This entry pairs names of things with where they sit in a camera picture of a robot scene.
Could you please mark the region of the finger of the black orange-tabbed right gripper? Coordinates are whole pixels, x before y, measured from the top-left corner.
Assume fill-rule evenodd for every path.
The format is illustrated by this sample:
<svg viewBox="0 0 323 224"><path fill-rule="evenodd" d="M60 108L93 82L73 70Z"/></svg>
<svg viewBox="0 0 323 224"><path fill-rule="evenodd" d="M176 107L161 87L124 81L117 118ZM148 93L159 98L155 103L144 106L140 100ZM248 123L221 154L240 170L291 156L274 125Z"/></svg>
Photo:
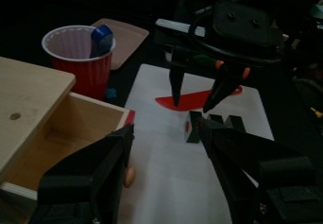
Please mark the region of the finger of the black orange-tabbed right gripper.
<svg viewBox="0 0 323 224"><path fill-rule="evenodd" d="M247 66L221 60L216 61L215 67L219 74L204 102L203 112L211 111L221 100L238 90L250 74Z"/></svg>

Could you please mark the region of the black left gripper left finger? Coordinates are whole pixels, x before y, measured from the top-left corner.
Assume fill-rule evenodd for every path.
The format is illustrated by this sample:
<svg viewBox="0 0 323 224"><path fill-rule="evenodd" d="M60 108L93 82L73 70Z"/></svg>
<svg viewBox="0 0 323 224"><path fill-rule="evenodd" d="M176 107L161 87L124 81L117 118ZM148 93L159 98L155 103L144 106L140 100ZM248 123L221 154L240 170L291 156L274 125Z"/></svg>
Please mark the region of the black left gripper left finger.
<svg viewBox="0 0 323 224"><path fill-rule="evenodd" d="M45 172L28 224L117 224L132 140L127 124Z"/></svg>

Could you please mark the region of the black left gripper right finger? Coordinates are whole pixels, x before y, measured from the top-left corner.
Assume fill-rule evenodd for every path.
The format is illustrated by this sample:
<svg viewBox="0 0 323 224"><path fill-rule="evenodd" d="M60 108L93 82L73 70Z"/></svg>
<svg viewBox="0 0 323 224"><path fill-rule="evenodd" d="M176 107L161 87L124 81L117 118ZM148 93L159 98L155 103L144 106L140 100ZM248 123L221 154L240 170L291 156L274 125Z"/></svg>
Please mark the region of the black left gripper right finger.
<svg viewBox="0 0 323 224"><path fill-rule="evenodd" d="M323 224L323 192L310 159L275 141L203 117L196 128L232 224Z"/></svg>

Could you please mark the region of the finger of the black slim right gripper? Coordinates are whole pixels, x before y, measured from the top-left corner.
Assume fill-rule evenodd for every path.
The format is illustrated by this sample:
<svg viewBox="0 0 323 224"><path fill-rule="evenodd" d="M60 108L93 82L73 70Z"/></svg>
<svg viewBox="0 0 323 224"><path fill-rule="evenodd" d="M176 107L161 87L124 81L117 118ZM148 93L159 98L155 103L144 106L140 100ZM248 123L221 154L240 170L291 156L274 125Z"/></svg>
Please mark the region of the finger of the black slim right gripper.
<svg viewBox="0 0 323 224"><path fill-rule="evenodd" d="M173 105L179 106L180 91L185 68L188 64L188 51L185 48L175 45L171 51L171 62L169 62L169 82L172 88Z"/></svg>

